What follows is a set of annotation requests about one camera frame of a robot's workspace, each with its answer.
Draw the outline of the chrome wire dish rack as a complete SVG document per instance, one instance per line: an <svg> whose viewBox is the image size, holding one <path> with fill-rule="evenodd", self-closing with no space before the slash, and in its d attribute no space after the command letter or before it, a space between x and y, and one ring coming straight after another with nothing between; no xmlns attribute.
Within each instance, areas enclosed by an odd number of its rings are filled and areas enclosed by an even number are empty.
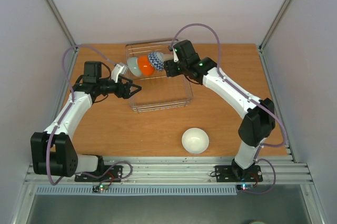
<svg viewBox="0 0 337 224"><path fill-rule="evenodd" d="M146 56L151 52L170 54L171 38L145 40L128 43L125 57ZM191 83L183 75L167 77L166 72L155 71L151 76L135 76L127 72L126 77L142 90L129 99L129 105L136 113L174 107L185 107L193 99Z"/></svg>

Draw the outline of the white and orange bowl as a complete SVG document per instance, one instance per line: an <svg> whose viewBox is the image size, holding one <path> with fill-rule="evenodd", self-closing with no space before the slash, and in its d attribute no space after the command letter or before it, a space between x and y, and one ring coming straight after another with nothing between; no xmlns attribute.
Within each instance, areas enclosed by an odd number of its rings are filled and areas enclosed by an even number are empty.
<svg viewBox="0 0 337 224"><path fill-rule="evenodd" d="M151 65L148 57L145 55L137 58L137 65L141 73L147 77L151 76L155 72L155 68Z"/></svg>

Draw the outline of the blue zigzag patterned bowl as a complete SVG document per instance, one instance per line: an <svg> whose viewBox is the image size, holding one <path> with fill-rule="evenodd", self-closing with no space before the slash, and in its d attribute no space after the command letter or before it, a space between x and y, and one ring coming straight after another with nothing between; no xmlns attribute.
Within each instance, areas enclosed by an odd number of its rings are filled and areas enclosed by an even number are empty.
<svg viewBox="0 0 337 224"><path fill-rule="evenodd" d="M151 66L156 71L163 71L164 70L164 54L161 52L151 52L148 54L147 59Z"/></svg>

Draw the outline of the teal patterned ceramic bowl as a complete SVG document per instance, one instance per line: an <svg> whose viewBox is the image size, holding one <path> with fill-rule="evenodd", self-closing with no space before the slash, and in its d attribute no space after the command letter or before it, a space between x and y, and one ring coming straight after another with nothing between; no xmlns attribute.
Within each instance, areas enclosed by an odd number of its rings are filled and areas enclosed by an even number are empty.
<svg viewBox="0 0 337 224"><path fill-rule="evenodd" d="M142 72L140 71L140 68L137 63L137 57L130 57L127 60L128 68L130 69L131 73L136 77L141 77Z"/></svg>

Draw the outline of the striped ceramic bowl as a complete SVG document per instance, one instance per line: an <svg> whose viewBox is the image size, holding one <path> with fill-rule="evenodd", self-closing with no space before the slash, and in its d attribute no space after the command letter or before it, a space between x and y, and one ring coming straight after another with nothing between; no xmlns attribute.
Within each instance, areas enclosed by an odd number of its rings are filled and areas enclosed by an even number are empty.
<svg viewBox="0 0 337 224"><path fill-rule="evenodd" d="M209 137L200 128L190 128L182 135L182 146L191 154L201 154L209 147Z"/></svg>

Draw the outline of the beige speckled ceramic bowl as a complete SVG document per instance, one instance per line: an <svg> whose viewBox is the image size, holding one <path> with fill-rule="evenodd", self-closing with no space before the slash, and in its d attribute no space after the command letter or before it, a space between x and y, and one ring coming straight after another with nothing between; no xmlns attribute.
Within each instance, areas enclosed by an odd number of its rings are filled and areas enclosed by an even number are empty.
<svg viewBox="0 0 337 224"><path fill-rule="evenodd" d="M168 61L168 60L173 60L174 59L174 55L173 54L162 54L161 57L162 57L162 60L164 62Z"/></svg>

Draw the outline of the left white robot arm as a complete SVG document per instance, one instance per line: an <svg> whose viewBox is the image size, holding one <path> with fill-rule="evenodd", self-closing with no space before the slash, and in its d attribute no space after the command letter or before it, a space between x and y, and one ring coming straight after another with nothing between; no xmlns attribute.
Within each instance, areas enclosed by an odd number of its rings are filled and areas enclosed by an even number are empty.
<svg viewBox="0 0 337 224"><path fill-rule="evenodd" d="M76 80L69 98L55 120L43 131L31 137L33 170L38 175L71 177L86 172L94 181L106 175L101 156L79 155L72 144L73 135L85 113L96 102L97 97L110 94L129 99L141 86L124 77L126 66L117 64L102 76L103 62L86 61L84 72Z"/></svg>

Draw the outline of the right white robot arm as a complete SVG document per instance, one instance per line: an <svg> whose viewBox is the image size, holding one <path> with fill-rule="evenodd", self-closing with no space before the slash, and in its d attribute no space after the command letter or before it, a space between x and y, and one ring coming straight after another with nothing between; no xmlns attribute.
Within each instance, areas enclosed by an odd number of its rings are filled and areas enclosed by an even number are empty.
<svg viewBox="0 0 337 224"><path fill-rule="evenodd" d="M201 59L189 40L172 46L173 59L164 62L168 77L183 75L214 91L242 118L238 134L239 150L232 160L231 170L236 180L251 174L257 151L275 128L274 103L250 94L230 79L218 64L209 57Z"/></svg>

